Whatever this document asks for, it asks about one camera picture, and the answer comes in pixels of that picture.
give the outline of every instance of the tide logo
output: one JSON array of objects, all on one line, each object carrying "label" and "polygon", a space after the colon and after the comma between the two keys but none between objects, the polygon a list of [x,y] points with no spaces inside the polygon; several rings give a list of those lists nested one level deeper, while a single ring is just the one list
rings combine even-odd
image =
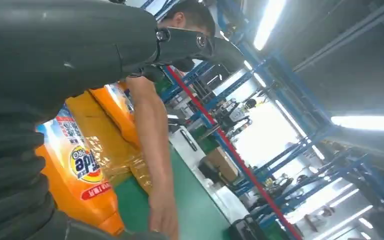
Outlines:
[{"label": "tide logo", "polygon": [[83,146],[76,146],[71,151],[69,165],[73,174],[79,180],[94,184],[104,179],[94,155]]}]

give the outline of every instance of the fluorescent light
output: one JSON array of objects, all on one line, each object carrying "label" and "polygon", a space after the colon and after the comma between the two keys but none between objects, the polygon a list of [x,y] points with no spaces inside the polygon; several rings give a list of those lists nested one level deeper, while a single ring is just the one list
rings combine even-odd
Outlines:
[{"label": "fluorescent light", "polygon": [[230,42],[229,38],[225,36],[225,33],[223,31],[220,31],[220,35],[224,38],[224,40]]},{"label": "fluorescent light", "polygon": [[250,64],[247,60],[243,61],[243,64],[245,64],[245,67],[246,67],[248,70],[252,70],[252,69],[253,69],[253,67],[251,66],[251,64]]},{"label": "fluorescent light", "polygon": [[311,146],[311,148],[314,150],[315,154],[317,155],[317,157],[321,160],[324,160],[325,159],[325,156],[323,155],[323,153],[316,147],[316,146]]},{"label": "fluorescent light", "polygon": [[262,86],[263,88],[267,87],[266,83],[265,83],[264,80],[260,77],[260,75],[258,75],[257,73],[254,73],[254,77],[255,77],[255,79],[257,79],[257,82],[258,82],[259,84],[261,84],[261,86]]},{"label": "fluorescent light", "polygon": [[258,26],[257,34],[254,39],[254,47],[257,50],[263,49],[267,43],[273,28],[285,6],[286,0],[269,0],[264,9],[264,15]]},{"label": "fluorescent light", "polygon": [[331,208],[334,208],[336,206],[338,206],[339,204],[341,204],[343,201],[347,200],[349,197],[351,197],[352,195],[356,194],[357,192],[359,191],[359,189],[355,189],[353,190],[352,192],[348,193],[347,195],[339,198],[338,200],[336,200],[334,203],[332,203],[330,205]]},{"label": "fluorescent light", "polygon": [[319,170],[317,170],[315,167],[313,167],[313,166],[310,166],[309,168],[308,168],[313,174],[316,174],[316,173],[318,173],[319,172]]},{"label": "fluorescent light", "polygon": [[365,239],[367,239],[367,240],[370,240],[370,239],[372,239],[367,233],[365,233],[365,232],[361,232],[361,235],[365,238]]},{"label": "fluorescent light", "polygon": [[172,114],[167,114],[167,118],[169,118],[169,119],[179,119],[178,116],[172,115]]},{"label": "fluorescent light", "polygon": [[324,239],[325,237],[327,237],[327,236],[333,234],[334,232],[338,231],[339,229],[341,229],[345,225],[349,224],[352,220],[358,218],[360,215],[364,214],[365,212],[369,211],[372,208],[373,208],[373,205],[369,205],[369,206],[365,207],[363,210],[361,210],[361,211],[357,212],[356,214],[350,216],[349,218],[347,218],[344,221],[340,222],[338,225],[336,225],[336,226],[332,227],[331,229],[325,231],[324,233],[320,234],[319,236],[317,236],[313,240],[322,240],[322,239]]},{"label": "fluorescent light", "polygon": [[289,121],[293,124],[293,126],[298,130],[299,134],[301,134],[301,136],[306,136],[306,133],[304,132],[304,130],[298,125],[298,123],[291,116],[291,114],[286,110],[286,108],[282,105],[282,103],[278,100],[276,100],[275,102],[279,106],[279,108],[282,110],[282,112],[286,115],[286,117],[289,119]]},{"label": "fluorescent light", "polygon": [[384,131],[384,116],[333,116],[330,120],[344,128]]},{"label": "fluorescent light", "polygon": [[366,219],[360,217],[358,220],[360,221],[360,223],[364,224],[369,229],[373,229],[373,225],[369,221],[367,221]]}]

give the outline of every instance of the ceiling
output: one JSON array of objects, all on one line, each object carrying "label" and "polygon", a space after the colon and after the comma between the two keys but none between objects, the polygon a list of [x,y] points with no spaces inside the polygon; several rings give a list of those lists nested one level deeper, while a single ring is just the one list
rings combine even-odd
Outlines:
[{"label": "ceiling", "polygon": [[[246,16],[261,18],[266,0],[246,2]],[[340,38],[383,9],[384,0],[288,0],[263,54],[280,50],[329,116],[384,116],[384,18]],[[384,132],[340,128],[329,139],[384,156]]]}]

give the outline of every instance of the red pole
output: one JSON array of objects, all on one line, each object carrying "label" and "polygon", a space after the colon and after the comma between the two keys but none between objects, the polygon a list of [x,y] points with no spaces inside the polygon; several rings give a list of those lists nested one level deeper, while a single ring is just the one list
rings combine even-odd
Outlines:
[{"label": "red pole", "polygon": [[[215,124],[216,121],[214,118],[208,113],[208,111],[203,107],[200,101],[192,94],[191,90],[185,85],[182,79],[173,71],[171,67],[167,67],[168,72],[173,76],[174,80],[176,80],[177,84],[184,90],[184,92],[190,97],[192,102],[196,105],[196,107],[204,114],[204,116],[208,119],[211,124]],[[236,159],[236,163],[240,165],[243,172],[249,177],[251,182],[257,187],[258,192],[262,195],[263,198],[267,201],[268,205],[273,209],[274,213],[277,215],[279,220],[283,223],[283,225],[289,230],[289,232],[295,237],[296,240],[302,240],[301,236],[297,233],[296,229],[288,222],[285,218],[281,210],[278,208],[273,199],[269,196],[269,194],[264,190],[263,186],[258,182],[256,176],[248,169],[245,165],[244,160],[242,160],[241,156],[236,152],[233,144],[226,137],[225,133],[218,129],[217,133],[221,136],[221,139],[226,143],[229,150],[233,153],[234,158]]]}]

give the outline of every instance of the man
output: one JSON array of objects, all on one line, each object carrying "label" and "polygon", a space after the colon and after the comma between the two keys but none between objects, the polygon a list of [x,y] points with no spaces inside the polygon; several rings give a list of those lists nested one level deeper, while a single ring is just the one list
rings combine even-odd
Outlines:
[{"label": "man", "polygon": [[[210,11],[196,0],[175,4],[158,26],[215,35],[215,23]],[[178,219],[169,154],[167,112],[152,81],[145,77],[128,77],[126,83],[134,102],[137,134],[152,179],[149,228],[151,231],[165,233],[170,239],[177,239]]]}]

